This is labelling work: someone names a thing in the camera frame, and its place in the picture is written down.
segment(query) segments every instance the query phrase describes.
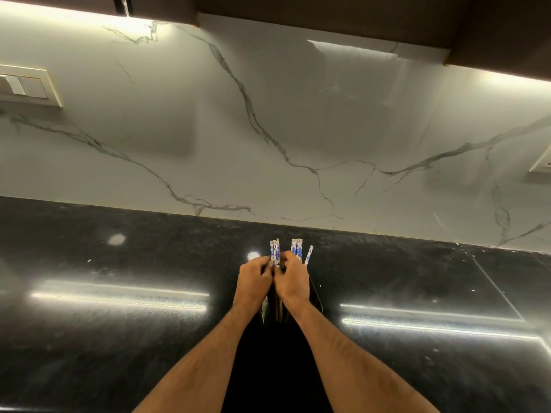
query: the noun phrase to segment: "white marble backsplash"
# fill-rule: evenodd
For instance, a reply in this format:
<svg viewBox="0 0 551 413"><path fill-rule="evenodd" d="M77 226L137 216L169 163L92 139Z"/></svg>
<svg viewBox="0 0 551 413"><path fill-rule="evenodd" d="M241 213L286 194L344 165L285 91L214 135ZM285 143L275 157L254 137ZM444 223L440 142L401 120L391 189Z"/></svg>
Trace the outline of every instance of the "white marble backsplash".
<svg viewBox="0 0 551 413"><path fill-rule="evenodd" d="M441 49L210 15L0 2L0 195L551 252L551 82Z"/></svg>

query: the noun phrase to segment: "forearm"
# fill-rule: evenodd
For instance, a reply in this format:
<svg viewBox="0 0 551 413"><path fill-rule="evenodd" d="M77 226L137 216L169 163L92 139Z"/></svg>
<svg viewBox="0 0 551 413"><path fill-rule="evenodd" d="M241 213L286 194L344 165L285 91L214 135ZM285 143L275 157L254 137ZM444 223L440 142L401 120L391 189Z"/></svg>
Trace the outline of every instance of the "forearm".
<svg viewBox="0 0 551 413"><path fill-rule="evenodd" d="M336 413L437 412L400 376L348 339L312 305L302 305L293 316L310 344Z"/></svg>
<svg viewBox="0 0 551 413"><path fill-rule="evenodd" d="M249 322L232 309L183 357L138 405L134 413L219 412L239 340Z"/></svg>

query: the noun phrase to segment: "person's right hand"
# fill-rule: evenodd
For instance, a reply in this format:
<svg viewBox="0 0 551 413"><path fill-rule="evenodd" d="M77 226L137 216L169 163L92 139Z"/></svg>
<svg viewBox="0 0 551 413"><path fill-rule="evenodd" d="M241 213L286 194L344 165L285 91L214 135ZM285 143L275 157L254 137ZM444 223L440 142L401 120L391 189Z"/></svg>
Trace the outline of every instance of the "person's right hand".
<svg viewBox="0 0 551 413"><path fill-rule="evenodd" d="M286 267L285 274L275 268L275 291L287 310L296 319L305 305L310 304L310 279L306 266L293 252L282 252L281 264Z"/></svg>

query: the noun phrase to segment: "person's left hand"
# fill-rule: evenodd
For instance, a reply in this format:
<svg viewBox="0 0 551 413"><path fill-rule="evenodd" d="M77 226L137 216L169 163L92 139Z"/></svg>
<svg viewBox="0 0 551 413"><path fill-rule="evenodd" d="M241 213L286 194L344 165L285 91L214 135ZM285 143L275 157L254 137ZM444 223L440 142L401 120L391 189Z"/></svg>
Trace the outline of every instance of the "person's left hand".
<svg viewBox="0 0 551 413"><path fill-rule="evenodd" d="M261 275L260 270L264 265L266 268ZM270 290L272 270L273 264L269 256L259 256L241 265L232 308L243 311L247 319L252 319Z"/></svg>

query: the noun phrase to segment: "wall socket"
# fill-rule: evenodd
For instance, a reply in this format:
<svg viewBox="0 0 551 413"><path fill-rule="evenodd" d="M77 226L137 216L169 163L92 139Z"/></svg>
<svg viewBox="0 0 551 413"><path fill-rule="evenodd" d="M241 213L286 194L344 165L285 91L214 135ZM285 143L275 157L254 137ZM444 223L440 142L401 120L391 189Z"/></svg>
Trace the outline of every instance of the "wall socket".
<svg viewBox="0 0 551 413"><path fill-rule="evenodd" d="M541 174L551 174L551 146L547 148L540 159L536 161L530 172L537 172Z"/></svg>

